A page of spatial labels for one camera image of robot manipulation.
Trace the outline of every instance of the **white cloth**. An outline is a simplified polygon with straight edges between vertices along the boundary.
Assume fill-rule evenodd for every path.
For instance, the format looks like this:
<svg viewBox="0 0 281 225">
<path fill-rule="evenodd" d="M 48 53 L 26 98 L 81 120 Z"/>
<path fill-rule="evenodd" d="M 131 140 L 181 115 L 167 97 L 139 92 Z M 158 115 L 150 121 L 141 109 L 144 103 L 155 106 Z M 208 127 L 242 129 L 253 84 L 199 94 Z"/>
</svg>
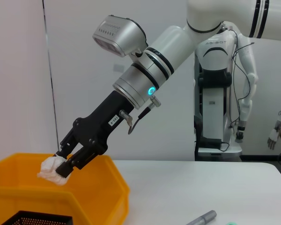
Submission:
<svg viewBox="0 0 281 225">
<path fill-rule="evenodd" d="M 279 136 L 279 133 L 275 129 L 273 129 L 270 133 L 269 139 L 271 139 L 274 142 L 277 142 L 278 136 Z"/>
<path fill-rule="evenodd" d="M 65 185 L 69 180 L 70 175 L 68 175 L 67 178 L 64 178 L 55 171 L 63 162 L 66 162 L 66 159 L 60 156 L 47 158 L 44 162 L 42 162 L 41 172 L 38 173 L 37 176 L 60 186 Z"/>
</svg>

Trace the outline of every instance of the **pen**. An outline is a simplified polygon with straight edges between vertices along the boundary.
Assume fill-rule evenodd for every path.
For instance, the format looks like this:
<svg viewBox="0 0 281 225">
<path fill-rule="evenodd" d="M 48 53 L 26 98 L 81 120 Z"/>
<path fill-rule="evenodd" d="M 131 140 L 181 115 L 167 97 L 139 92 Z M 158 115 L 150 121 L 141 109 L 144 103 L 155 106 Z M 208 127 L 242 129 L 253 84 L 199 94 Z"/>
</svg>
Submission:
<svg viewBox="0 0 281 225">
<path fill-rule="evenodd" d="M 205 213 L 199 218 L 196 218 L 195 220 L 188 223 L 187 225 L 205 225 L 209 223 L 211 220 L 213 220 L 215 217 L 216 217 L 216 212 L 214 210 L 211 210 L 210 212 Z"/>
</svg>

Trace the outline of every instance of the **label sticker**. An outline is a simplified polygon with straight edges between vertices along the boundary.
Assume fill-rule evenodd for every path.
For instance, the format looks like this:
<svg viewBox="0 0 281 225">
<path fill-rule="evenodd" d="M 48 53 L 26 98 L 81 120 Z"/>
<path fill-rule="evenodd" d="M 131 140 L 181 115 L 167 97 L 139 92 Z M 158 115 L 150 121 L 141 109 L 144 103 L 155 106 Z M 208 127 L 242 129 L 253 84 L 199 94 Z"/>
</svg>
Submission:
<svg viewBox="0 0 281 225">
<path fill-rule="evenodd" d="M 119 119 L 120 117 L 118 117 L 118 115 L 115 115 L 108 123 L 109 125 L 113 126 Z"/>
</svg>

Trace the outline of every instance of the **white wall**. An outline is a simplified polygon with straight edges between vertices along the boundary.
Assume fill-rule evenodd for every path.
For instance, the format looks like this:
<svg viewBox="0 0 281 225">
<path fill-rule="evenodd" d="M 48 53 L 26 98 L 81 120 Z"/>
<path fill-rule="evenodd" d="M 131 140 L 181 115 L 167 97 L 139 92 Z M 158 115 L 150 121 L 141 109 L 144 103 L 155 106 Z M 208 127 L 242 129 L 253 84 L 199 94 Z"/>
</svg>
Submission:
<svg viewBox="0 0 281 225">
<path fill-rule="evenodd" d="M 59 141 L 77 117 L 86 117 L 113 91 L 121 76 L 113 65 L 131 65 L 101 49 L 92 39 L 110 14 L 129 17 L 145 31 L 150 45 L 170 25 L 186 24 L 185 2 L 173 0 L 45 0 Z M 114 159 L 190 160 L 193 158 L 193 58 L 156 93 L 154 109 L 128 136 L 122 123 L 109 137 Z M 143 110 L 134 111 L 134 118 Z"/>
<path fill-rule="evenodd" d="M 280 140 L 273 151 L 267 147 L 267 139 L 277 121 L 278 111 L 281 110 L 281 41 L 255 38 L 252 38 L 251 41 L 255 42 L 252 48 L 259 82 L 256 94 L 252 99 L 253 108 L 244 134 L 243 154 L 277 155 L 281 152 Z M 236 68 L 235 86 L 238 98 L 244 96 L 245 81 L 244 74 Z M 237 118 L 234 97 L 232 115 L 233 120 Z"/>
<path fill-rule="evenodd" d="M 0 0 L 0 159 L 56 150 L 42 1 Z"/>
</svg>

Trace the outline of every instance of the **orange plastic bin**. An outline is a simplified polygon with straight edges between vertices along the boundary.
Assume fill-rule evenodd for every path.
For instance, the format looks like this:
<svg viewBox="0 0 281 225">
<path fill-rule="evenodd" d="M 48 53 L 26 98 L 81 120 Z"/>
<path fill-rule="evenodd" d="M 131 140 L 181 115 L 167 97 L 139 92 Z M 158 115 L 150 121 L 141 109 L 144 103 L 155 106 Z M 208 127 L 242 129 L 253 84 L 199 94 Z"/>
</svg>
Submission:
<svg viewBox="0 0 281 225">
<path fill-rule="evenodd" d="M 37 177 L 48 154 L 15 154 L 0 161 L 0 225 L 20 210 L 72 216 L 74 225 L 120 225 L 129 188 L 109 156 L 98 156 L 68 183 Z"/>
</svg>

